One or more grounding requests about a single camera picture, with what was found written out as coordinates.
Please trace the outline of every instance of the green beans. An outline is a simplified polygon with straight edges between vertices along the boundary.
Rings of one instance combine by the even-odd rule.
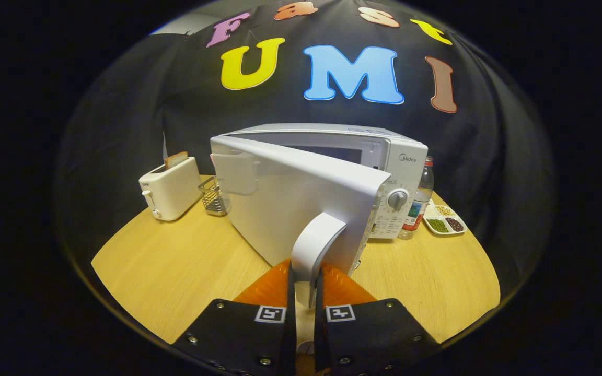
[[[449,232],[445,224],[440,219],[429,219],[430,226],[438,232]]]

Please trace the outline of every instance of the black cloth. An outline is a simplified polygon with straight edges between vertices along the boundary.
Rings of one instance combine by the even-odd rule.
[[[378,126],[428,145],[435,191],[483,245],[508,295],[542,252],[554,213],[555,172],[535,107],[485,52],[422,12],[358,0],[313,3],[314,14],[282,21],[273,18],[278,4],[248,10],[251,16],[210,48],[212,27],[191,36],[148,36],[114,62],[79,103],[62,145],[56,198],[67,245],[89,263],[146,207],[138,179],[162,163],[163,134],[170,155],[186,150],[200,173],[213,174],[210,138],[228,131],[272,122]],[[358,7],[384,10],[401,26],[368,22]],[[454,45],[433,40],[411,18],[441,29]],[[242,64],[248,74],[260,64],[256,44],[270,38],[285,38],[273,76],[254,88],[224,88],[222,53],[249,46]],[[323,44],[351,62],[369,46],[397,52],[404,103],[347,99],[332,81],[335,98],[306,100],[311,61],[303,49]],[[430,104],[434,80],[426,56],[453,68],[456,113]]]

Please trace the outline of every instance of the microwave door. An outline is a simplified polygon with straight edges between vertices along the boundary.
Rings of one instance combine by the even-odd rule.
[[[211,138],[211,151],[220,189],[231,202],[229,221],[269,264],[289,259],[304,228],[326,213],[346,226],[323,260],[351,273],[370,233],[380,187],[391,174],[224,135]]]

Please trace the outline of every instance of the microwave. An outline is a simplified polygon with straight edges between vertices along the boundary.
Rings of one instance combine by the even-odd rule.
[[[399,235],[413,205],[428,152],[420,141],[370,126],[263,124],[224,135],[314,152],[390,173],[369,238],[393,239]]]
[[[224,135],[211,137],[211,152],[227,218],[271,266],[292,259],[306,276],[320,261],[348,275],[358,267],[391,174]]]

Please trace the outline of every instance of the colorful foam letter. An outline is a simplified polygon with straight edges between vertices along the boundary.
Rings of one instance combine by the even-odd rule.
[[[451,41],[440,36],[440,34],[444,34],[444,32],[440,31],[439,29],[433,28],[433,26],[427,24],[424,21],[418,21],[416,19],[411,19],[410,21],[413,21],[415,24],[418,24],[422,31],[424,31],[431,38],[437,41],[441,41],[442,43],[452,45]]]
[[[222,85],[229,90],[243,90],[253,88],[273,76],[277,66],[277,46],[284,42],[284,38],[273,38],[257,43],[261,48],[261,62],[257,72],[251,74],[241,73],[243,55],[250,47],[234,48],[222,54]]]
[[[437,110],[454,114],[457,112],[457,104],[454,103],[452,93],[452,67],[434,57],[427,56],[424,59],[433,69],[435,80],[435,95],[431,98],[431,105]]]
[[[238,27],[241,26],[241,20],[247,19],[248,17],[250,17],[250,14],[244,13],[215,25],[213,27],[213,29],[215,29],[215,33],[213,33],[213,38],[210,42],[208,42],[206,47],[210,47],[211,45],[215,45],[220,43],[221,41],[229,39],[230,35],[227,34],[227,31],[236,31],[236,29],[238,29]]]
[[[400,26],[398,22],[394,21],[392,15],[383,12],[382,10],[366,7],[359,7],[357,10],[359,10],[361,18],[373,22],[374,24],[389,26],[390,28],[398,28]]]
[[[277,14],[273,16],[273,19],[280,21],[282,19],[292,18],[295,15],[307,15],[315,12],[317,12],[317,8],[313,6],[312,2],[297,2],[280,7],[280,9],[277,10]]]
[[[334,78],[345,98],[351,98],[366,77],[368,85],[361,96],[370,102],[401,104],[403,95],[396,88],[394,57],[396,52],[382,47],[366,47],[354,63],[332,45],[313,45],[303,50],[311,59],[310,89],[304,92],[308,100],[329,100],[336,90],[329,87],[329,75]]]

